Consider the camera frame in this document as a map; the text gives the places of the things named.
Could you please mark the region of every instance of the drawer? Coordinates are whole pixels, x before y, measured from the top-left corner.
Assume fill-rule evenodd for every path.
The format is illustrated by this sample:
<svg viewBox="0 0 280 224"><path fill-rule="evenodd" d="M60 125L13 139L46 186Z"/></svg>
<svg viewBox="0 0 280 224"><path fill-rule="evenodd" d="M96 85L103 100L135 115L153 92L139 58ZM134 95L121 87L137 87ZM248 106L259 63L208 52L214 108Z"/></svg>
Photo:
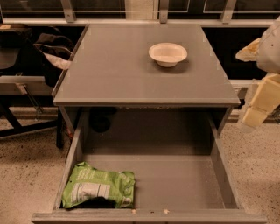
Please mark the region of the drawer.
<svg viewBox="0 0 280 224"><path fill-rule="evenodd" d="M203 108L118 108L99 133L81 113L51 213L34 223L266 223L245 213L211 113ZM60 207L74 165L135 173L134 209Z"/></svg>

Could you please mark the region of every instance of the gray cabinet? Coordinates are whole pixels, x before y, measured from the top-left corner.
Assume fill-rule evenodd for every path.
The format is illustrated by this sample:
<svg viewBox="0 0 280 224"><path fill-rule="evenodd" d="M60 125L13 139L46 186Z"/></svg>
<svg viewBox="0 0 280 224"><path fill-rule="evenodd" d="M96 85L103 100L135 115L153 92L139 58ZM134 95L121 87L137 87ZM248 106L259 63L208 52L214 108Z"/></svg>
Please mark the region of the gray cabinet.
<svg viewBox="0 0 280 224"><path fill-rule="evenodd" d="M160 67L148 54L160 42L187 60ZM34 223L266 222L238 200L219 134L239 99L199 25L91 24L54 103L75 132L53 210ZM115 109L102 133L89 118L99 107ZM81 161L134 172L134 209L60 208Z"/></svg>

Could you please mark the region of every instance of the snack bag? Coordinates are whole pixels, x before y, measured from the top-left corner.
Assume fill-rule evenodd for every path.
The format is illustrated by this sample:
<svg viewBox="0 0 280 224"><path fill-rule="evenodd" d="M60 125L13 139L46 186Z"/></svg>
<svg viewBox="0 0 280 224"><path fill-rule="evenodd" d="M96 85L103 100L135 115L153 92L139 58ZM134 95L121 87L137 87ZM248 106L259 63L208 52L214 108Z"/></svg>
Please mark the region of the snack bag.
<svg viewBox="0 0 280 224"><path fill-rule="evenodd" d="M238 60L248 62L248 61L256 61L257 51L259 49L260 38L255 39L252 43L242 48L235 57Z"/></svg>
<svg viewBox="0 0 280 224"><path fill-rule="evenodd" d="M77 164L62 194L64 208L71 208L96 198L115 202L115 208L132 207L134 173L100 171L86 162Z"/></svg>

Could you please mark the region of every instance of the speckled floor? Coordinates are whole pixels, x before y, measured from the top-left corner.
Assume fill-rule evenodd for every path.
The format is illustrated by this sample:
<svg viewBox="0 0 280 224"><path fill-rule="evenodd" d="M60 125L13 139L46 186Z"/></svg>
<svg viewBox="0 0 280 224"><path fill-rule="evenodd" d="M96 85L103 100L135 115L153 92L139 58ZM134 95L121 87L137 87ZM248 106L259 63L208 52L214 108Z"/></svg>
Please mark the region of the speckled floor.
<svg viewBox="0 0 280 224"><path fill-rule="evenodd" d="M30 224L33 213L52 211L69 147L65 138L59 150L55 138L55 128L0 138L0 223ZM228 122L220 138L245 210L280 223L280 125L244 134Z"/></svg>

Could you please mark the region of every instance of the bowl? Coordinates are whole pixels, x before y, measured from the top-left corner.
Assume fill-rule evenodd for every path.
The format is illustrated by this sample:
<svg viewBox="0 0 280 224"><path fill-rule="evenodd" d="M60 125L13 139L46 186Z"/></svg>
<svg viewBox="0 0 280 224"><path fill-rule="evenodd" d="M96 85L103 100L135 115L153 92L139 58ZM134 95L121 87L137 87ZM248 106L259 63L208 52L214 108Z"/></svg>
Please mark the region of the bowl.
<svg viewBox="0 0 280 224"><path fill-rule="evenodd" d="M180 61L186 59L187 51L181 45L160 43L150 48L149 55L161 67L175 67Z"/></svg>

